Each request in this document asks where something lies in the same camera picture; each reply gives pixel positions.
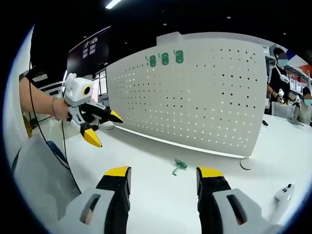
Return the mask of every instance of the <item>ceiling light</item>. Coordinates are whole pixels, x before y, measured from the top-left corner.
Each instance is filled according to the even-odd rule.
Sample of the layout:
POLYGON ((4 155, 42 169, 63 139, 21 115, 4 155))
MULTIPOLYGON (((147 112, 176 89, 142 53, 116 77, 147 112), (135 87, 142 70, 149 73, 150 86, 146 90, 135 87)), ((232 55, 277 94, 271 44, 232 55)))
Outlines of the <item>ceiling light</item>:
POLYGON ((105 7, 106 9, 112 9, 114 6, 116 6, 121 0, 112 0, 107 6, 105 7))

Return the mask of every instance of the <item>white desk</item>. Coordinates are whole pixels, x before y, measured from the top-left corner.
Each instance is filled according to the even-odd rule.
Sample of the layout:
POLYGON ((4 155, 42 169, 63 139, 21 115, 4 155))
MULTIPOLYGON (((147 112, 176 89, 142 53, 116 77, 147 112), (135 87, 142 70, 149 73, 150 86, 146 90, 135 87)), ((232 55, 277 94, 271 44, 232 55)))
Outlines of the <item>white desk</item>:
POLYGON ((275 193, 289 183, 296 186, 293 199, 280 224, 285 224, 301 204, 312 180, 312 128, 291 125, 285 119, 264 116, 269 124, 260 133, 250 171, 239 159, 210 155, 115 128, 97 131, 103 147, 96 148, 80 135, 66 141, 68 161, 82 191, 95 187, 105 171, 113 167, 132 167, 131 209, 127 234, 199 234, 196 167, 221 170, 232 188, 239 188, 262 207, 268 218, 276 208, 275 193), (174 159, 188 169, 172 175, 174 159))

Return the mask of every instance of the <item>ceiling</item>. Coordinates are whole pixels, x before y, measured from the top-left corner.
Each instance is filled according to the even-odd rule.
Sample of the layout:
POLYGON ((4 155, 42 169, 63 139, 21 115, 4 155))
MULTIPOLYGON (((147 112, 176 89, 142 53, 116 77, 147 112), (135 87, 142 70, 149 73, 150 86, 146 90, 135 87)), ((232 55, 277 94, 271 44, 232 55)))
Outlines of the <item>ceiling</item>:
POLYGON ((84 37, 111 26, 110 56, 118 60, 156 44, 170 32, 233 32, 280 44, 312 64, 312 6, 300 1, 123 0, 111 10, 110 0, 53 1, 37 6, 38 40, 34 53, 60 58, 84 37))

